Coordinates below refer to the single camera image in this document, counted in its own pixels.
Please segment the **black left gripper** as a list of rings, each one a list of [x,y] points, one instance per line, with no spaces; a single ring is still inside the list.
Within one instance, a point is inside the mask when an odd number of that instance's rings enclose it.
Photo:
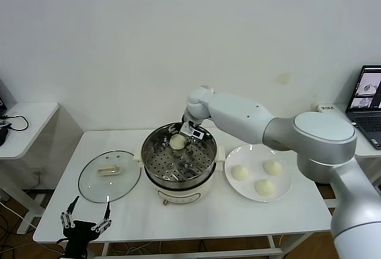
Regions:
[[[73,220],[72,213],[77,204],[79,196],[76,196],[74,201],[71,202],[60,215],[61,224],[64,229],[64,236],[67,245],[64,251],[64,258],[87,258],[88,257],[88,244],[99,238],[99,232],[106,231],[112,223],[110,219],[110,202],[107,202],[107,207],[103,220],[99,223],[88,221]]]

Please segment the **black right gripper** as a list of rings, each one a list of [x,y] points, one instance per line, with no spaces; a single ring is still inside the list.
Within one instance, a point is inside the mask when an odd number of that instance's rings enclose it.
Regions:
[[[191,137],[188,137],[186,140],[186,151],[187,152],[194,152],[194,150],[197,148],[198,139],[192,136],[194,130],[195,130],[195,128],[193,126],[193,122],[190,120],[184,121],[181,128],[180,128],[179,122],[172,123],[168,127],[169,134],[174,135],[174,134],[180,133],[183,136],[191,136]]]

